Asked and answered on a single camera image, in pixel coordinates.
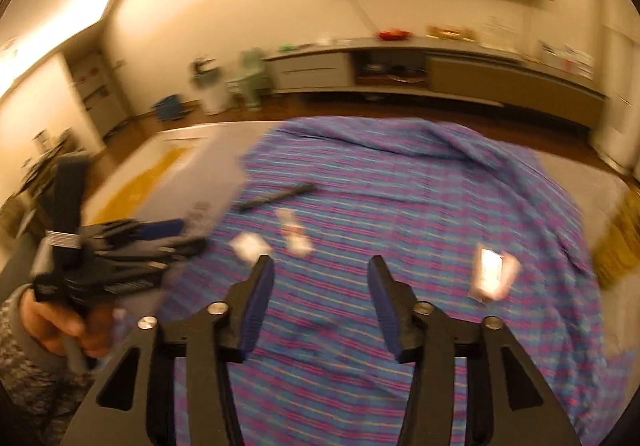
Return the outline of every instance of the chair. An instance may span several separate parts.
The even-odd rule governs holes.
[[[169,121],[182,119],[191,111],[185,109],[180,102],[179,94],[172,94],[166,98],[160,100],[158,103],[154,103],[153,110],[156,112],[158,121]]]
[[[240,94],[249,110],[260,110],[260,92],[270,91],[271,78],[264,62],[265,54],[259,48],[242,51],[240,55],[242,72],[233,80],[226,80],[229,94]]]

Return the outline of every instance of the wooden floor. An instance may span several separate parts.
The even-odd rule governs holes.
[[[262,108],[258,112],[234,108],[214,116],[207,116],[197,103],[188,105],[188,108],[192,112],[177,121],[158,121],[153,114],[139,116],[110,136],[106,141],[107,151],[94,167],[90,188],[93,190],[99,186],[147,138],[159,131],[198,123],[280,120],[300,116],[419,117],[431,121],[449,121],[498,141],[515,143],[612,171],[589,146],[586,128],[514,108],[407,96],[387,96],[379,101],[370,101],[357,94],[266,97],[262,99]]]

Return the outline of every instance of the metal screw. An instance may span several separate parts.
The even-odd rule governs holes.
[[[148,331],[158,325],[158,320],[153,316],[145,316],[144,318],[140,318],[138,320],[138,327],[143,331]]]
[[[433,311],[435,311],[435,307],[427,301],[419,301],[414,305],[414,312],[417,314],[428,316],[433,314]]]
[[[207,307],[209,314],[225,314],[229,310],[229,306],[223,301],[217,301]]]
[[[484,325],[492,331],[497,331],[503,327],[504,323],[497,316],[490,316],[489,318],[485,318]]]

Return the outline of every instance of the striped bedsheet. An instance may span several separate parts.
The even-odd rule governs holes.
[[[243,200],[304,181],[319,191],[286,201],[315,251],[290,254],[274,205],[230,211],[162,304],[178,319],[245,279],[228,242],[259,233],[276,282],[257,349],[230,365],[248,445],[396,444],[412,378],[385,349],[366,283],[372,255],[450,316],[503,318],[559,397],[584,446],[619,416],[631,358],[602,355],[600,298],[566,194],[532,152],[421,119],[303,118],[271,131],[249,155]],[[523,271],[508,299],[467,298],[477,243],[515,255]],[[184,363],[176,369],[178,443],[186,445]],[[458,360],[452,444],[465,434]]]

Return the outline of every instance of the sleeve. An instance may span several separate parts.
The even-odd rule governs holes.
[[[0,382],[44,442],[57,445],[93,378],[73,376],[66,358],[45,350],[24,329],[19,309],[27,288],[17,289],[0,310]]]

